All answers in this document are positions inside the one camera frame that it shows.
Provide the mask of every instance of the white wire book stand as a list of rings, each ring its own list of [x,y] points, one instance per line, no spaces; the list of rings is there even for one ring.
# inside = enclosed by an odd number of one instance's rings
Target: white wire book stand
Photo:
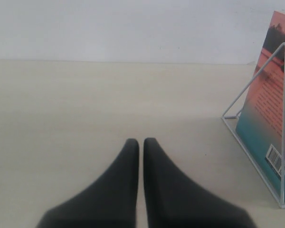
[[[285,200],[284,200],[284,192],[285,192],[285,58],[284,58],[284,88],[283,88],[283,122],[282,122],[282,149],[281,149],[281,192],[277,192],[273,185],[271,184],[270,180],[264,174],[262,169],[259,167],[258,163],[252,157],[250,151],[246,148],[244,143],[241,141],[240,137],[235,131],[235,126],[238,121],[238,118],[242,112],[242,109],[239,110],[235,115],[226,116],[227,112],[231,109],[231,107],[237,102],[237,100],[242,96],[242,94],[249,88],[251,83],[261,74],[264,68],[268,65],[270,61],[278,54],[278,52],[285,48],[285,42],[282,43],[276,51],[271,55],[271,57],[264,63],[264,65],[259,69],[259,71],[253,76],[253,78],[248,82],[248,84],[244,87],[244,89],[240,92],[240,94],[236,97],[236,99],[230,104],[227,110],[222,115],[222,120],[228,127],[228,129],[232,132],[233,136],[236,138],[238,143],[243,148],[244,152],[256,168],[257,172],[265,182],[266,186],[270,190],[271,194],[274,196],[275,200],[278,202],[280,208],[285,208]]]

